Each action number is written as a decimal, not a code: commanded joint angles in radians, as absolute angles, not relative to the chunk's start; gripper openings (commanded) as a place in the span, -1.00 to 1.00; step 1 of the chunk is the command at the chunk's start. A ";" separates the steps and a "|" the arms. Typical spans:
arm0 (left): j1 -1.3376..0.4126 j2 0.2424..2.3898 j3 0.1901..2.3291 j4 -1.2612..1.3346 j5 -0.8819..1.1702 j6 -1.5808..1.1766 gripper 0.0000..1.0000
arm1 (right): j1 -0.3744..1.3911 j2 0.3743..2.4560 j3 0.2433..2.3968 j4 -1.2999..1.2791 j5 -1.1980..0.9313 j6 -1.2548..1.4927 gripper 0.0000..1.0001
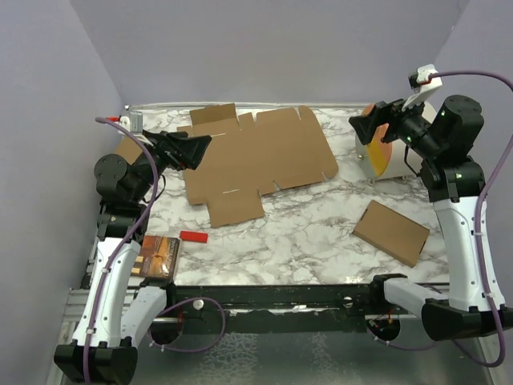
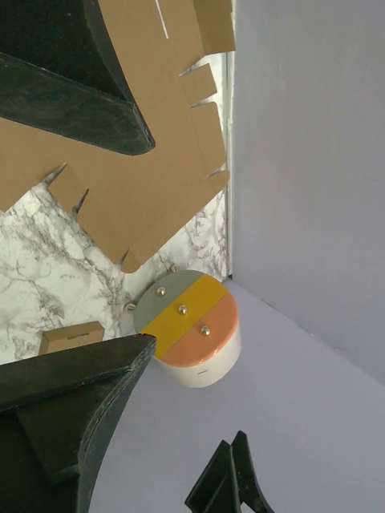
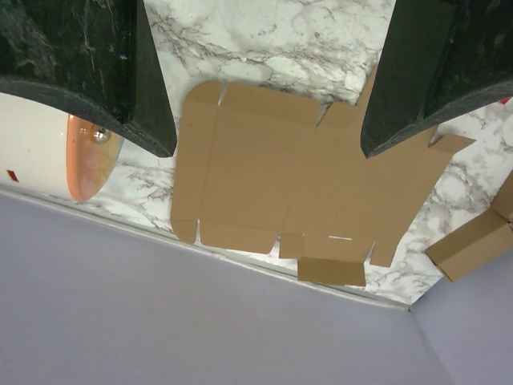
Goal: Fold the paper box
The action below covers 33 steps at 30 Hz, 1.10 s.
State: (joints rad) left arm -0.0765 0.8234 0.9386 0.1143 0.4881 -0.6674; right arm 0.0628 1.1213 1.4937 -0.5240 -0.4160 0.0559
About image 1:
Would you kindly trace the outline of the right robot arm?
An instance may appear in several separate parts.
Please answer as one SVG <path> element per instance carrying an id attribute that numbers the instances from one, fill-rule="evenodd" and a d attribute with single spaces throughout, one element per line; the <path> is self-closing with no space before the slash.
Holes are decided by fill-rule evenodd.
<path id="1" fill-rule="evenodd" d="M 483 337 L 512 327 L 512 310 L 495 277 L 487 237 L 486 183 L 469 152 L 484 125 L 480 104 L 464 95 L 448 96 L 433 121 L 423 105 L 405 100 L 378 102 L 366 115 L 349 118 L 362 144 L 387 125 L 382 142 L 401 140 L 421 159 L 419 176 L 427 189 L 449 263 L 449 292 L 442 295 L 397 274 L 376 277 L 370 308 L 385 314 L 396 305 L 422 320 L 434 341 Z"/>

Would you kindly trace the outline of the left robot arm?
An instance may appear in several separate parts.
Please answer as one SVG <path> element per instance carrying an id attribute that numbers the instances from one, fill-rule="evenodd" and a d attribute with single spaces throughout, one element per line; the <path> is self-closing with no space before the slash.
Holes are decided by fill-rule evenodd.
<path id="1" fill-rule="evenodd" d="M 128 162 L 119 154 L 103 156 L 95 165 L 101 196 L 98 243 L 91 286 L 71 342 L 55 349 L 54 362 L 74 383 L 129 384 L 134 377 L 138 346 L 153 319 L 172 314 L 177 297 L 161 280 L 147 279 L 130 306 L 125 306 L 131 270 L 142 248 L 152 203 L 149 189 L 168 168 L 194 170 L 211 136 L 185 132 L 145 132 L 141 154 Z"/>

